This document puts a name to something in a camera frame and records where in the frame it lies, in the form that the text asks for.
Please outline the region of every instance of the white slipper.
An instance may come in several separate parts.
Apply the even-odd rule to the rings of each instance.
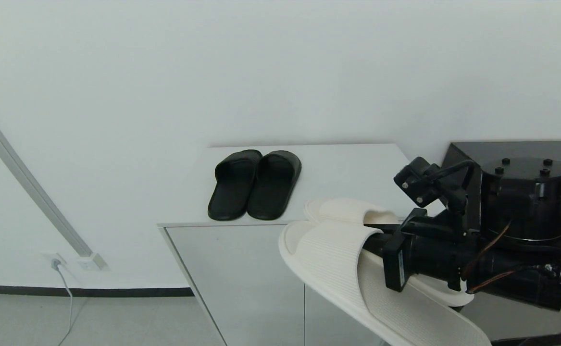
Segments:
[[[314,223],[326,220],[342,221],[355,225],[364,223],[400,223],[398,217],[390,210],[370,202],[353,198],[316,198],[308,201],[304,208],[306,218]],[[413,274],[408,280],[419,291],[441,304],[450,307],[462,307],[474,299],[473,294],[458,292],[447,287],[442,280],[430,276]]]
[[[392,346],[491,346],[467,318],[414,287],[398,293],[385,286],[381,258],[362,250],[379,232],[345,222],[295,221],[278,245],[305,284]]]

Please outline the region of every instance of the black baseboard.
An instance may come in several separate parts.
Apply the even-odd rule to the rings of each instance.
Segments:
[[[149,297],[194,297],[193,290],[180,288],[129,288],[129,289],[87,289],[72,288],[74,297],[97,298],[149,298]],[[19,294],[22,296],[69,297],[66,289],[54,287],[24,287],[0,285],[0,294]]]

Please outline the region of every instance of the metal pole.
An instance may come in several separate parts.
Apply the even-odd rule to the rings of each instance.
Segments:
[[[3,133],[0,131],[0,159],[5,166],[12,172],[13,176],[21,184],[30,198],[39,206],[43,214],[62,234],[64,239],[82,257],[89,257],[93,253],[88,245],[77,234],[73,226],[67,221],[64,215],[58,210],[56,204],[45,193],[32,173],[19,158],[13,147],[9,144]]]

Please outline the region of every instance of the black slipper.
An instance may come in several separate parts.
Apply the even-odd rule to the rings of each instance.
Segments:
[[[217,164],[216,188],[208,204],[210,219],[229,221],[244,215],[260,159],[259,151],[248,149]]]
[[[302,162],[289,151],[279,150],[263,156],[257,167],[248,214],[259,220],[275,220],[285,212]]]

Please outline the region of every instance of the plug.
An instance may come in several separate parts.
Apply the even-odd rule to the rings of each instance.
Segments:
[[[51,260],[51,268],[58,272],[58,265],[61,264],[59,259]]]

